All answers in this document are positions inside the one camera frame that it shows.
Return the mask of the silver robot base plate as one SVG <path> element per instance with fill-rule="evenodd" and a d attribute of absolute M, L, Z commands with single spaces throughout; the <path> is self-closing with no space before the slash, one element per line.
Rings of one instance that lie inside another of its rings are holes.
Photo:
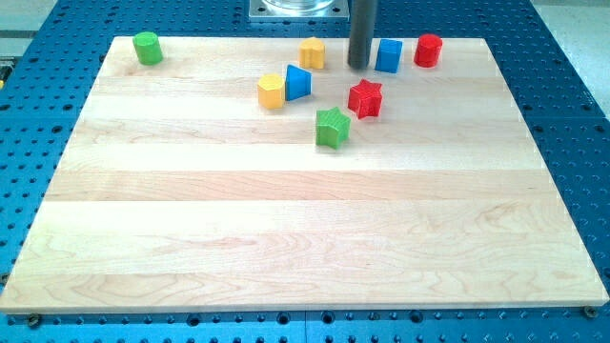
<path fill-rule="evenodd" d="M 347 0 L 249 0 L 251 22 L 348 20 Z"/>

